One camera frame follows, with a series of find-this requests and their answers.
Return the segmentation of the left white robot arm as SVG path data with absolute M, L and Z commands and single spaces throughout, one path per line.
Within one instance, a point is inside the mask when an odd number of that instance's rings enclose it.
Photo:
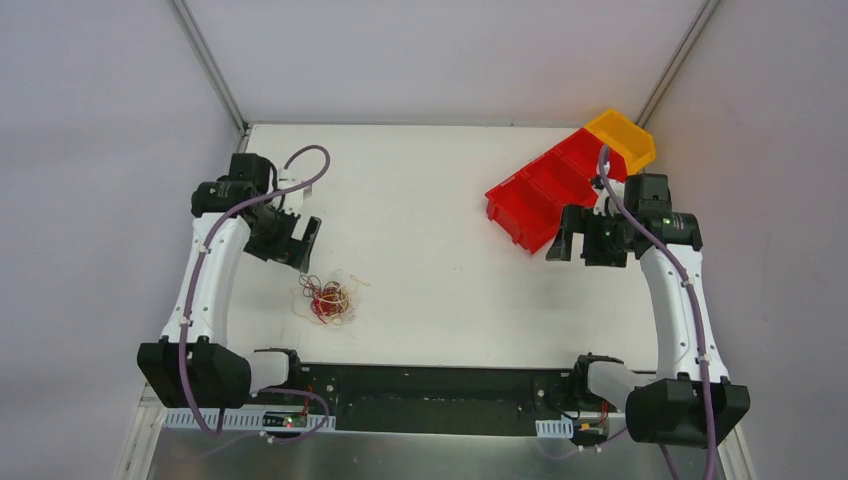
M 295 179 L 255 153 L 236 153 L 227 174 L 192 193 L 192 243 L 175 307 L 158 340 L 137 353 L 166 407 L 237 409 L 265 388 L 281 404 L 303 396 L 294 352 L 230 350 L 227 315 L 243 255 L 308 271 L 321 221 L 311 217 L 301 237 L 294 231 L 315 181 Z

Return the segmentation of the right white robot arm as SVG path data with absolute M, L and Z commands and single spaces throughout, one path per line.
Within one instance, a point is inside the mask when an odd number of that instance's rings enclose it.
M 656 377 L 647 380 L 612 356 L 578 357 L 563 385 L 583 410 L 604 400 L 625 415 L 632 440 L 706 449 L 717 446 L 751 406 L 749 390 L 730 380 L 712 334 L 700 285 L 703 239 L 697 218 L 676 212 L 668 178 L 595 177 L 592 207 L 567 204 L 546 258 L 568 261 L 581 235 L 589 267 L 623 268 L 634 257 L 648 285 L 657 337 Z

